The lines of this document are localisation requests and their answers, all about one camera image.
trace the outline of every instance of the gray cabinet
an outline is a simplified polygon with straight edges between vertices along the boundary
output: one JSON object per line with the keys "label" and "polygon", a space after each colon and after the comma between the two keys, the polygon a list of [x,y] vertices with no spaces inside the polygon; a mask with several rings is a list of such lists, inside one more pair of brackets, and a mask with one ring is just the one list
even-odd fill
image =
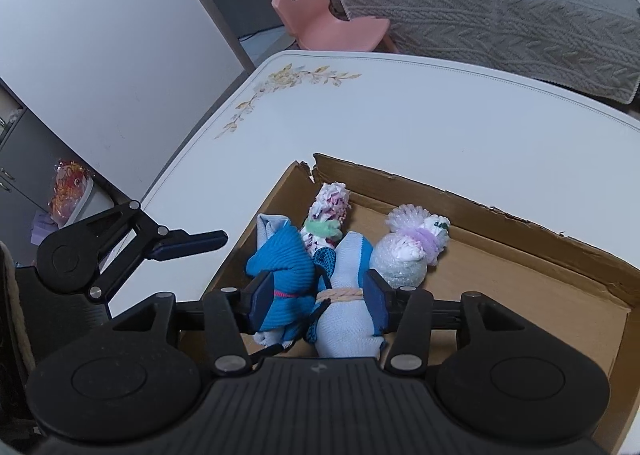
{"label": "gray cabinet", "polygon": [[9,248],[14,261],[31,265],[37,250],[31,244],[31,223],[40,208],[6,180],[0,182],[0,240]]}
{"label": "gray cabinet", "polygon": [[55,165],[78,156],[30,110],[0,143],[0,181],[11,183],[44,211],[53,193]]}

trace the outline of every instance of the cabinet handle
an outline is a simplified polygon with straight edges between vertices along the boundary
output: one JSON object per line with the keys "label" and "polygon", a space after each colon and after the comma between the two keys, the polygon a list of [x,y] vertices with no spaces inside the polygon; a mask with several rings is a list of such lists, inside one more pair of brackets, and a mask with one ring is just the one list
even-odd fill
{"label": "cabinet handle", "polygon": [[5,170],[4,168],[0,168],[0,173],[2,175],[4,175],[5,177],[7,177],[9,180],[15,180],[15,177],[13,175],[11,175],[7,170]]}

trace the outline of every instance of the gold leaf design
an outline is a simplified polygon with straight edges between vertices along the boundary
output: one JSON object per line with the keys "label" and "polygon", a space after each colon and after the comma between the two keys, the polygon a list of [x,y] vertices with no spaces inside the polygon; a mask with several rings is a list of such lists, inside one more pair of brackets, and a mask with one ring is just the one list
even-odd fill
{"label": "gold leaf design", "polygon": [[326,85],[331,82],[334,86],[340,86],[345,80],[354,80],[360,77],[360,74],[351,74],[349,72],[337,72],[329,70],[329,65],[318,67],[313,72],[306,70],[304,66],[297,67],[292,70],[293,64],[289,63],[282,70],[269,74],[264,83],[260,83],[254,89],[254,95],[248,101],[243,101],[236,106],[235,115],[226,123],[223,130],[216,136],[216,139],[225,135],[225,133],[234,133],[238,129],[238,122],[244,120],[243,115],[251,114],[255,110],[255,102],[265,94],[271,94],[284,88],[300,85],[303,81],[307,81],[312,85],[322,83]]}

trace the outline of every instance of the floor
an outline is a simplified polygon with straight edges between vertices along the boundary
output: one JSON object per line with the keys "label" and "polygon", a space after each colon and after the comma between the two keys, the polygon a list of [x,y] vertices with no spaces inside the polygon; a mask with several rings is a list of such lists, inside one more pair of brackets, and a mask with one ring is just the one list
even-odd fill
{"label": "floor", "polygon": [[295,40],[287,34],[283,26],[263,30],[250,37],[241,38],[240,44],[258,66],[272,54],[289,48]]}

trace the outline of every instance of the child's plastic chair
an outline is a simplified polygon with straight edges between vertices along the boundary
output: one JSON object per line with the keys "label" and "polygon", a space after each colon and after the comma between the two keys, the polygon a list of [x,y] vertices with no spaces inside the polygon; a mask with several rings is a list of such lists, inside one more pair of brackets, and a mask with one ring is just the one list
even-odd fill
{"label": "child's plastic chair", "polygon": [[390,52],[398,53],[386,33],[387,18],[339,20],[329,12],[329,0],[272,0],[271,5],[301,49],[371,52],[384,41]]}

